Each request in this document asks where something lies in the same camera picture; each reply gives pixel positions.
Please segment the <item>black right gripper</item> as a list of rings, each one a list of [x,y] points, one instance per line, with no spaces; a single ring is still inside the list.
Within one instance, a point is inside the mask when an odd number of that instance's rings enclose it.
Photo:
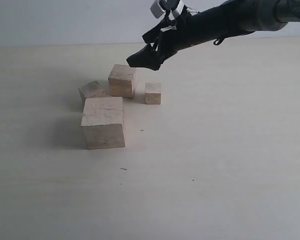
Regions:
[[[202,43],[202,13],[188,10],[174,18],[164,17],[155,27],[142,36],[146,43],[126,61],[132,68],[146,68],[157,71],[161,64],[178,51]]]

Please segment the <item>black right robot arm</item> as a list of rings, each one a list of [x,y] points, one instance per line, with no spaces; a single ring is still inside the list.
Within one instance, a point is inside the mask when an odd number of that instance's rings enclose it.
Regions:
[[[209,41],[217,46],[227,38],[300,22],[300,0],[227,0],[202,12],[181,0],[156,0],[150,11],[161,21],[142,36],[145,47],[126,59],[132,68],[157,71],[180,50]]]

